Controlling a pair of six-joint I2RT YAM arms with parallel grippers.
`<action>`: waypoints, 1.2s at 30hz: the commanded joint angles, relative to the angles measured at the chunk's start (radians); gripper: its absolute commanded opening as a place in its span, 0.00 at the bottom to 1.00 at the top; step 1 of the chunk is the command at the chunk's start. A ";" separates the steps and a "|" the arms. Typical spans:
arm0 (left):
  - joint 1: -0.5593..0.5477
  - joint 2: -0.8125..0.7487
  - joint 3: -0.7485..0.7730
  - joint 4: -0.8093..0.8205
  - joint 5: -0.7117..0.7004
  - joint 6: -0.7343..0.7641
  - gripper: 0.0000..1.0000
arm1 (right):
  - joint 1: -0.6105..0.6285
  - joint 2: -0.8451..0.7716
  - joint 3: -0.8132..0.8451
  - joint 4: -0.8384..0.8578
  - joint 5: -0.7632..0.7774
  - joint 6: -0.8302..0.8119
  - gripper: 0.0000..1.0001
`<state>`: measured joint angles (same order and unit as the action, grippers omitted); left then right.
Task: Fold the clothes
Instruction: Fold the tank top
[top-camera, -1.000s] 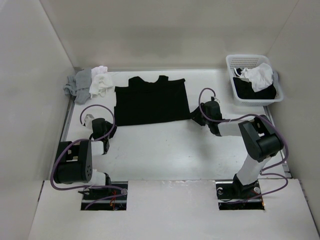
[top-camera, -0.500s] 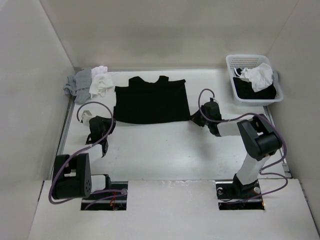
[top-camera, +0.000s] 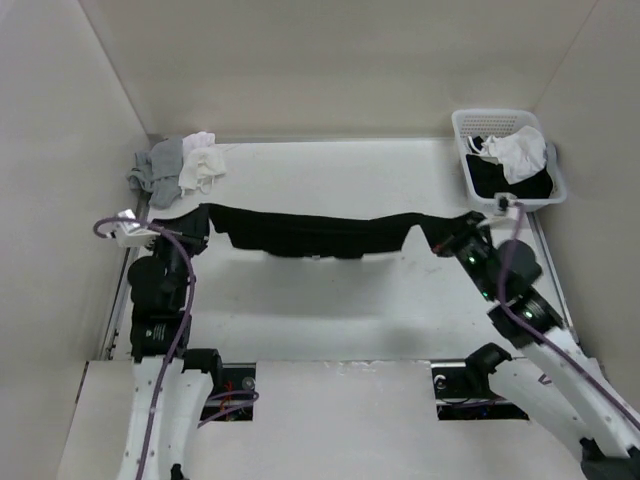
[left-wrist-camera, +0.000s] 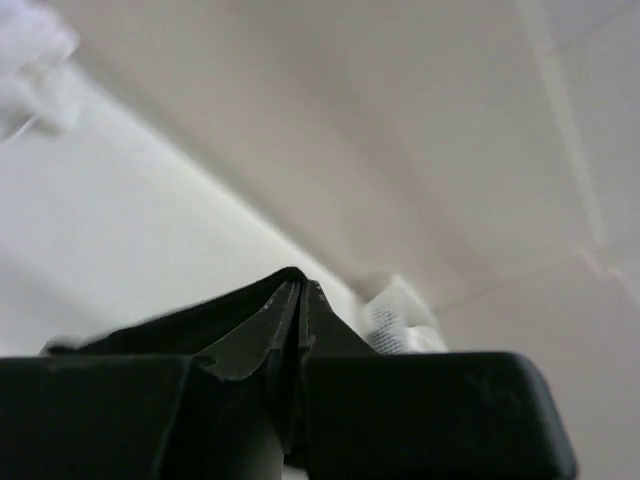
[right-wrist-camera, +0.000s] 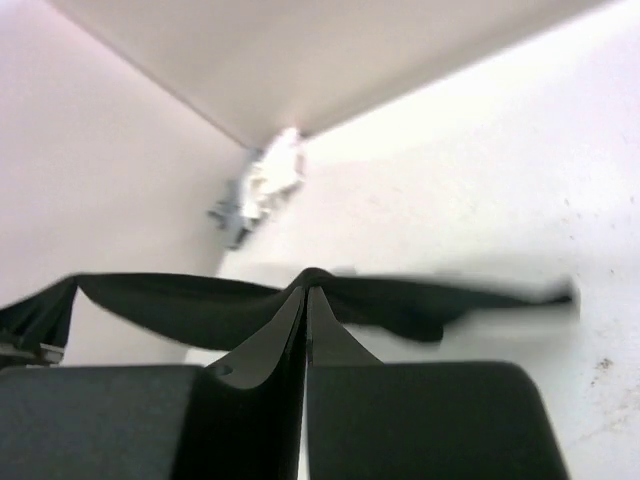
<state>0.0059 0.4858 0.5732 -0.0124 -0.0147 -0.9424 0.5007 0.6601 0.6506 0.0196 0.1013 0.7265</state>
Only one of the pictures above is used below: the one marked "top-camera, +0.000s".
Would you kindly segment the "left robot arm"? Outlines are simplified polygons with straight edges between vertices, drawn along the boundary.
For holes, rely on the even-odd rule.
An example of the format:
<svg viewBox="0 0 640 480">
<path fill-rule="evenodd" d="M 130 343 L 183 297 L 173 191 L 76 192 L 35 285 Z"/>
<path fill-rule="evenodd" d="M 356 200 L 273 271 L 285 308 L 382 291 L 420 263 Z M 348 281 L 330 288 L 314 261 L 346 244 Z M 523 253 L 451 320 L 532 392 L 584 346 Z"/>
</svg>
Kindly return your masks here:
<svg viewBox="0 0 640 480">
<path fill-rule="evenodd" d="M 221 393 L 224 373 L 215 349 L 188 346 L 195 296 L 191 260 L 210 234 L 200 206 L 150 230 L 120 227 L 150 253 L 127 272 L 130 286 L 133 401 L 120 479 L 186 479 L 190 448 L 206 400 Z"/>
</svg>

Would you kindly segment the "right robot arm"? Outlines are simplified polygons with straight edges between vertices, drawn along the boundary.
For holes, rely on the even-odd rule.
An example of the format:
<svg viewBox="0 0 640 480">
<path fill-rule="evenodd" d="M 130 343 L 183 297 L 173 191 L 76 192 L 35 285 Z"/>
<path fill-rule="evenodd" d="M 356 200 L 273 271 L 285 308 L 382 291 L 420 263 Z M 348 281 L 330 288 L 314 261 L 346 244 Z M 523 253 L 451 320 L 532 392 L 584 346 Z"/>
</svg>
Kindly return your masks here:
<svg viewBox="0 0 640 480">
<path fill-rule="evenodd" d="M 432 252 L 460 263 L 493 303 L 488 317 L 494 328 L 550 382 L 521 372 L 505 349 L 488 343 L 465 360 L 466 388 L 524 411 L 570 451 L 585 478 L 638 478 L 638 412 L 589 361 L 535 289 L 542 268 L 532 248 L 516 236 L 494 245 L 490 224 L 477 212 L 446 219 L 429 239 Z"/>
</svg>

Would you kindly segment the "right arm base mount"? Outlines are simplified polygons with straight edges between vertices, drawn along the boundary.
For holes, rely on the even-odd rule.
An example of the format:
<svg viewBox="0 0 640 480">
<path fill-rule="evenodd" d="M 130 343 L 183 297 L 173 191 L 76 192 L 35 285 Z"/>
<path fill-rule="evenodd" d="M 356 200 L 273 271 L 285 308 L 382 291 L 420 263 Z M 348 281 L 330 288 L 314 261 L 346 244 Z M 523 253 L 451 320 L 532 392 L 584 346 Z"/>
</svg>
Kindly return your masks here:
<svg viewBox="0 0 640 480">
<path fill-rule="evenodd" d="M 513 357 L 502 347 L 489 343 L 464 360 L 431 364 L 436 414 L 441 421 L 521 420 L 529 416 L 519 407 L 494 393 L 489 375 Z"/>
</svg>

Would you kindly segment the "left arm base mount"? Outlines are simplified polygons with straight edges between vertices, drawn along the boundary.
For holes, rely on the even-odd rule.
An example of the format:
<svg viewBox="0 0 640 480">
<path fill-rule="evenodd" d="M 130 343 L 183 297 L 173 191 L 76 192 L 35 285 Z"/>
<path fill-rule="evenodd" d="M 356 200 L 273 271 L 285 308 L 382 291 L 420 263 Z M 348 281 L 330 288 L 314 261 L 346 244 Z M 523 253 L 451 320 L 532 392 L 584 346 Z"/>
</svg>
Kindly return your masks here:
<svg viewBox="0 0 640 480">
<path fill-rule="evenodd" d="M 202 422 L 251 421 L 257 401 L 255 363 L 225 364 L 221 380 L 206 400 Z"/>
</svg>

